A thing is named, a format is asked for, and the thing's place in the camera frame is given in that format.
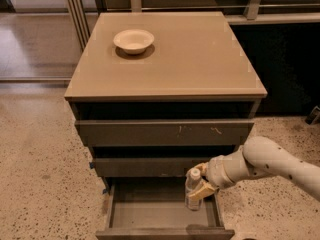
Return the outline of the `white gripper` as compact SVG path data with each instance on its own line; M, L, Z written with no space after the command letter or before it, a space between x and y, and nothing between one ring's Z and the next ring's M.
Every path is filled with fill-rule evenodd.
M201 176L206 176L209 182L201 181L194 190L187 194L192 201L213 195L216 187L219 189L232 187L249 176L248 166L241 153L220 155L210 159L208 163L195 165L195 168L200 171Z

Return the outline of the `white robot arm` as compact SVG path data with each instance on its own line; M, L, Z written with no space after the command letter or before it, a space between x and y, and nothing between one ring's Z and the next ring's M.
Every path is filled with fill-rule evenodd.
M320 168L261 136L248 139L241 150L191 168L186 174L185 197L188 201L199 201L242 180L270 176L281 176L320 200Z

